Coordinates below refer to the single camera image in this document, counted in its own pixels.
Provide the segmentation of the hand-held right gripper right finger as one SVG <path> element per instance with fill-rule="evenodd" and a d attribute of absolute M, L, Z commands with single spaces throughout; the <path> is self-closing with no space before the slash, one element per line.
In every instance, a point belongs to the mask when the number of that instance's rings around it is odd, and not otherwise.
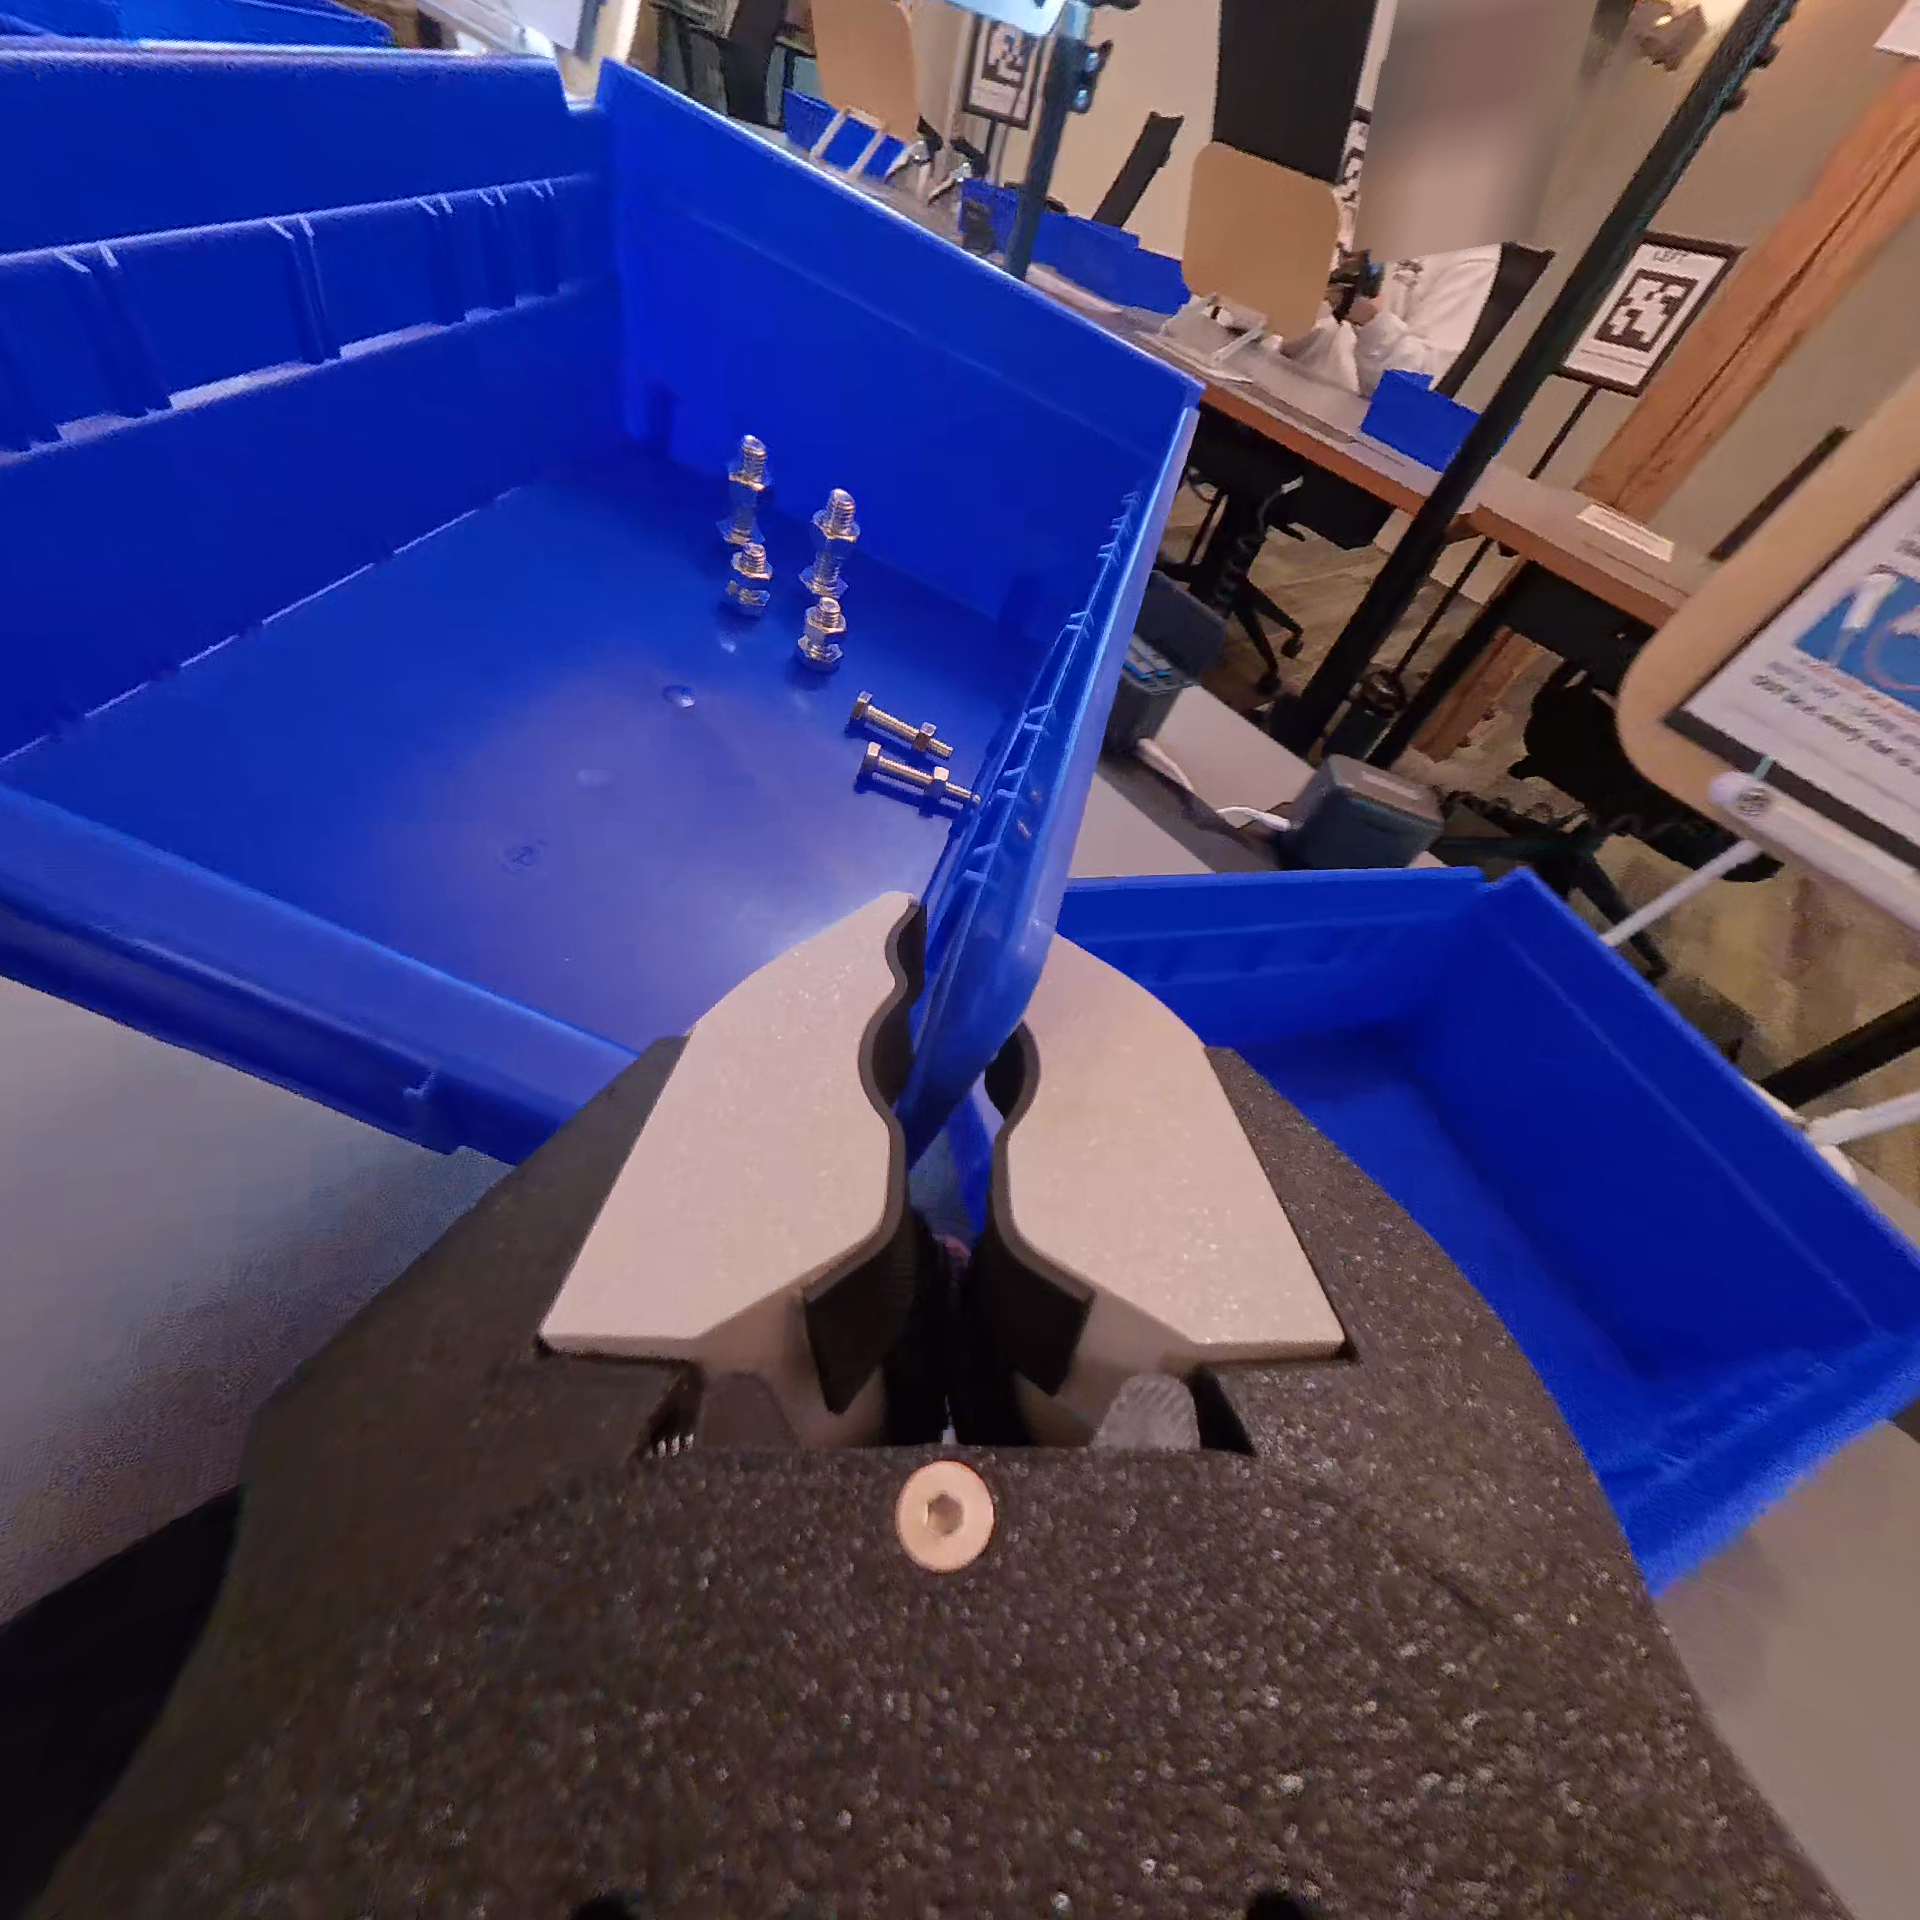
<path fill-rule="evenodd" d="M 1147 988 L 1053 940 L 987 1092 L 976 1314 L 1015 1411 L 1343 1350 L 1206 1046 Z"/>

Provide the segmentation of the long wooden desk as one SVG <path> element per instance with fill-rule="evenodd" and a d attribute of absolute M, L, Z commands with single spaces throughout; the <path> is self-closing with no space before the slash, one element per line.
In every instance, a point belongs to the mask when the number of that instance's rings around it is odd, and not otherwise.
<path fill-rule="evenodd" d="M 1341 439 L 1327 410 L 1331 401 L 1288 410 L 1260 387 L 1204 385 L 1189 466 L 1222 479 L 1224 502 L 1212 541 L 1191 567 L 1189 589 L 1215 613 L 1235 609 L 1264 537 L 1300 524 L 1300 495 L 1285 492 L 1283 477 L 1306 475 L 1311 493 L 1356 492 L 1379 524 L 1414 515 L 1437 487 L 1432 470 L 1367 439 Z M 1413 729 L 1502 630 L 1541 641 L 1546 613 L 1579 609 L 1579 633 L 1651 635 L 1710 581 L 1712 561 L 1682 548 L 1655 558 L 1581 519 L 1584 511 L 1595 511 L 1584 495 L 1502 463 L 1474 482 L 1472 498 L 1446 524 L 1443 546 L 1490 539 L 1512 567 L 1446 667 L 1429 676 L 1414 702 L 1420 715 L 1408 721 Z"/>

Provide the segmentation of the black monitor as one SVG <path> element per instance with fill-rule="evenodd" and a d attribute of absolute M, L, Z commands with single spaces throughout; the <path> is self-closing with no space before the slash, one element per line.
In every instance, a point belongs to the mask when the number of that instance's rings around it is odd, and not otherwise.
<path fill-rule="evenodd" d="M 1376 30 L 1376 3 L 1222 3 L 1215 143 L 1336 178 Z"/>

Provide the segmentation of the white sign stand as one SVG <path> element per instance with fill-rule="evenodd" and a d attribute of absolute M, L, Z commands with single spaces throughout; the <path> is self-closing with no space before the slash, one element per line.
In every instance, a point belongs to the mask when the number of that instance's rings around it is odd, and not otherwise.
<path fill-rule="evenodd" d="M 1834 814 L 1792 797 L 1772 772 L 1772 759 L 1763 759 L 1752 772 L 1722 772 L 1710 781 L 1707 811 L 1734 836 L 1732 843 L 1606 927 L 1600 935 L 1603 947 L 1613 950 L 1630 947 L 1672 909 L 1763 857 L 1821 877 L 1903 927 L 1911 940 L 1916 937 L 1916 863 L 1843 825 Z M 1908 996 L 1775 1070 L 1759 1092 L 1826 1163 L 1839 1169 L 1850 1145 L 1912 1126 L 1918 1092 L 1908 1091 L 1821 1116 L 1807 1116 L 1807 1107 L 1916 1054 L 1916 1043 L 1918 996 Z"/>

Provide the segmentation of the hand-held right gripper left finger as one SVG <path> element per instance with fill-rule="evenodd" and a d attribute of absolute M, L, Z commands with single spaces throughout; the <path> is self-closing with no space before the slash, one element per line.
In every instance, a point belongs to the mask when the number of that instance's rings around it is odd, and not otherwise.
<path fill-rule="evenodd" d="M 542 1345 L 755 1375 L 779 1411 L 884 1411 L 916 1293 L 906 1131 L 918 903 L 877 895 L 685 1035 Z"/>

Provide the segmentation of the black and blue device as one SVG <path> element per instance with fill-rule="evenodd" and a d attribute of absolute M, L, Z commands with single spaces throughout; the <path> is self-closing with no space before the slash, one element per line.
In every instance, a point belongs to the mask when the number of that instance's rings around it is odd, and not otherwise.
<path fill-rule="evenodd" d="M 1103 754 L 1133 756 L 1136 743 L 1160 731 L 1189 686 L 1194 673 L 1140 635 L 1128 637 L 1102 738 Z"/>

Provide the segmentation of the blue plastic bin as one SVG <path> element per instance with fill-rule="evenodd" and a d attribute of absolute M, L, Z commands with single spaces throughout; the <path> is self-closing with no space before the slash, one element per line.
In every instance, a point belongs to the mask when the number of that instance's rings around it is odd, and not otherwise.
<path fill-rule="evenodd" d="M 1916 1247 L 1533 877 L 1076 879 L 1059 931 L 1429 1231 L 1653 1594 L 1916 1404 Z"/>
<path fill-rule="evenodd" d="M 1360 439 L 1432 473 L 1452 466 L 1479 413 L 1440 394 L 1427 375 L 1380 372 L 1357 426 Z"/>
<path fill-rule="evenodd" d="M 623 67 L 14 39 L 3 110 L 4 974 L 516 1163 L 907 894 L 927 1150 L 1037 985 L 1197 385 Z"/>
<path fill-rule="evenodd" d="M 839 111 L 797 86 L 782 97 L 782 133 L 805 156 L 847 177 L 884 177 L 906 153 L 906 143 L 868 116 Z"/>
<path fill-rule="evenodd" d="M 962 242 L 1004 263 L 1012 244 L 1020 194 L 984 180 L 957 188 Z M 1133 314 L 1168 321 L 1191 295 L 1178 257 L 1140 247 L 1125 228 L 1044 210 L 1027 269 L 1032 284 L 1062 290 L 1091 310 Z"/>

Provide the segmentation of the instruction sign board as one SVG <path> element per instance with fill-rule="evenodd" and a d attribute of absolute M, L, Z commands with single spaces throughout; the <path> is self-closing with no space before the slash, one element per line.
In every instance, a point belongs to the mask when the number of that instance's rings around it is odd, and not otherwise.
<path fill-rule="evenodd" d="M 1916 863 L 1918 377 L 1640 646 L 1626 754 L 1710 819 L 1710 781 L 1774 764 L 1792 797 Z"/>

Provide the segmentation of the grey tool case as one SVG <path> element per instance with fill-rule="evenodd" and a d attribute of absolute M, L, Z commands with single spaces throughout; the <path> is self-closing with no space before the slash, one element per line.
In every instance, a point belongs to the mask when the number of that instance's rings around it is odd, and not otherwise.
<path fill-rule="evenodd" d="M 1404 870 L 1445 829 L 1436 793 L 1365 759 L 1331 754 L 1287 805 L 1279 862 L 1296 870 Z"/>

